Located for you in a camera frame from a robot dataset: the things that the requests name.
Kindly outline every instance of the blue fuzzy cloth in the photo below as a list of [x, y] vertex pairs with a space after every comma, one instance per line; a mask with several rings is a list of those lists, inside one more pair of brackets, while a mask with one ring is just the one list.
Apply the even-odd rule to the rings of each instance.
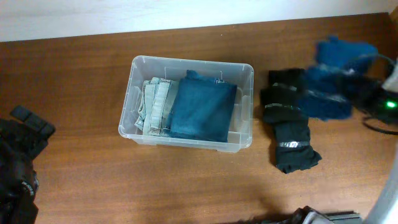
[[337, 37], [318, 43], [315, 57], [318, 65], [306, 72], [309, 94], [298, 100], [299, 107], [309, 117], [324, 121], [351, 117], [352, 105], [343, 97], [339, 85], [339, 80], [347, 76], [342, 70], [364, 75], [376, 54], [377, 48], [370, 44], [347, 42]]

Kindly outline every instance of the blue towel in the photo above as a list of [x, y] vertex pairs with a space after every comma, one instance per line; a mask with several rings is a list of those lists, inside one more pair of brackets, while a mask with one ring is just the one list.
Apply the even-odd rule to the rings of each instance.
[[[377, 48], [364, 42], [347, 42], [335, 36], [317, 45], [316, 61], [332, 67], [353, 69], [356, 73], [364, 74], [372, 65]], [[364, 55], [373, 57], [359, 58]]]
[[236, 88], [187, 70], [167, 120], [170, 137], [227, 142]]
[[343, 96], [339, 81], [346, 76], [339, 69], [364, 75], [372, 65], [377, 48], [367, 43], [352, 43], [329, 37], [317, 45], [318, 65], [308, 68], [305, 80], [309, 94], [298, 100], [302, 111], [311, 118], [347, 119], [352, 115], [352, 105]]

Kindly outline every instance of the white wall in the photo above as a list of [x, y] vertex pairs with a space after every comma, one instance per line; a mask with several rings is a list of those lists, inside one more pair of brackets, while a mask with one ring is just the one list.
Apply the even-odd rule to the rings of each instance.
[[0, 41], [391, 11], [396, 0], [0, 0]]

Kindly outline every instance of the black cloth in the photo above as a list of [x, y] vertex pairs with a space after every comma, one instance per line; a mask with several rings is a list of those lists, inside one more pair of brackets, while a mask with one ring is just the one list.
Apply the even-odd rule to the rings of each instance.
[[[280, 142], [310, 142], [308, 119], [289, 121], [274, 125], [275, 139]], [[282, 147], [275, 150], [277, 168], [288, 174], [295, 170], [306, 170], [318, 165], [322, 157], [312, 149], [312, 146]]]
[[309, 224], [309, 223], [333, 223], [320, 212], [306, 206], [304, 208], [298, 208], [293, 215], [281, 222], [262, 222], [267, 224]]
[[264, 122], [272, 124], [307, 119], [296, 104], [305, 91], [304, 72], [301, 68], [269, 71], [270, 87], [260, 93], [261, 104], [266, 106], [262, 117]]
[[[308, 117], [296, 104], [296, 101], [305, 93], [303, 74], [304, 69], [299, 68], [270, 71], [270, 87], [261, 90], [261, 104], [266, 107], [263, 121], [272, 125], [277, 141], [276, 167], [285, 174], [295, 170], [309, 169], [322, 159], [309, 144]], [[279, 145], [282, 142], [293, 141], [306, 142], [306, 144], [298, 147]]]
[[304, 74], [305, 69], [303, 68], [290, 68], [280, 71], [271, 70], [268, 73], [269, 86], [272, 86], [274, 83], [283, 83], [287, 86], [296, 87], [296, 92], [302, 95], [307, 89], [303, 79]]

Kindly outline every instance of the dark blue jeans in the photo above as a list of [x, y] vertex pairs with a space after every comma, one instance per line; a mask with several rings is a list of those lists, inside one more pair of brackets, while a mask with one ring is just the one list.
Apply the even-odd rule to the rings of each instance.
[[227, 142], [236, 85], [187, 70], [167, 120], [172, 138]]

